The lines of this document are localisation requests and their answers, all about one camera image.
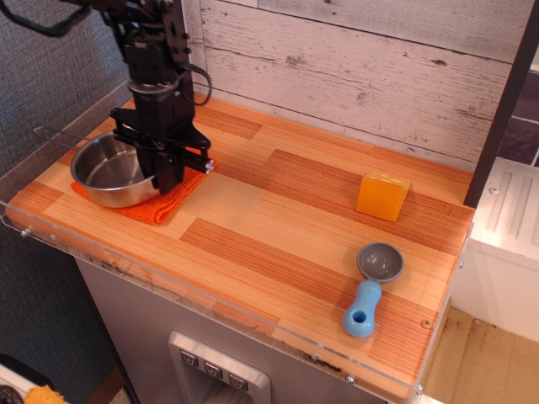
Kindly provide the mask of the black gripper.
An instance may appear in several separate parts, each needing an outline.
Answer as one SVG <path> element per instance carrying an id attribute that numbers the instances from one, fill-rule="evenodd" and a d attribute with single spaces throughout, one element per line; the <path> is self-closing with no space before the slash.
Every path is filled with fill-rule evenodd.
<path id="1" fill-rule="evenodd" d="M 135 108 L 115 108 L 115 137 L 136 148 L 145 179 L 157 180 L 160 194 L 169 194 L 184 179 L 184 167 L 210 173 L 211 142 L 194 126 L 195 103 L 183 83 L 157 85 L 128 82 Z"/>

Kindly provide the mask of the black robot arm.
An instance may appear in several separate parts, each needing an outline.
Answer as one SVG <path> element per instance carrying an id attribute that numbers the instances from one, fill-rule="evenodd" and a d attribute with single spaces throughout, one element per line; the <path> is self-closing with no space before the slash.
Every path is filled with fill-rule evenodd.
<path id="1" fill-rule="evenodd" d="M 152 177 L 161 194 L 184 179 L 186 168 L 209 173 L 210 140 L 194 126 L 193 74 L 207 72 L 190 63 L 189 34 L 179 1 L 78 1 L 77 10 L 52 26 L 13 13 L 3 3 L 2 14 L 38 34 L 62 37 L 91 11 L 100 12 L 114 34 L 128 66 L 127 86 L 134 109 L 112 109 L 117 140 L 133 146 L 143 173 Z"/>

